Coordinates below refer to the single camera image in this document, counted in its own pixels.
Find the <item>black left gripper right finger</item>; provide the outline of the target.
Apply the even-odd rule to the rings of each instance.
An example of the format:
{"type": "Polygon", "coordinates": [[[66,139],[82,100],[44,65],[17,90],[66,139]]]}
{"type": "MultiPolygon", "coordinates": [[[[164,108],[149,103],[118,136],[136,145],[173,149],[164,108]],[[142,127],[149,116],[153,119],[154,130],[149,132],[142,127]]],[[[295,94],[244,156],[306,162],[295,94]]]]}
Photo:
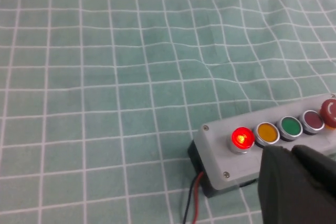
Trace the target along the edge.
{"type": "Polygon", "coordinates": [[[335,199],[335,161],[305,145],[295,145],[291,152],[305,170],[335,199]]]}

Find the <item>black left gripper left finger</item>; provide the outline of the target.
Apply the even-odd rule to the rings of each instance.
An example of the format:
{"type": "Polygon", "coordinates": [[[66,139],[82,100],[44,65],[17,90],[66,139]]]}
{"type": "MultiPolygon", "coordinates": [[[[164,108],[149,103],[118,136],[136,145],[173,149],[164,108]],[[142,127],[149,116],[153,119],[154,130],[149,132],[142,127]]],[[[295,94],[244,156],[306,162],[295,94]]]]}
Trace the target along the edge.
{"type": "Polygon", "coordinates": [[[264,223],[335,223],[335,199],[281,146],[263,150],[258,197],[264,223]]]}

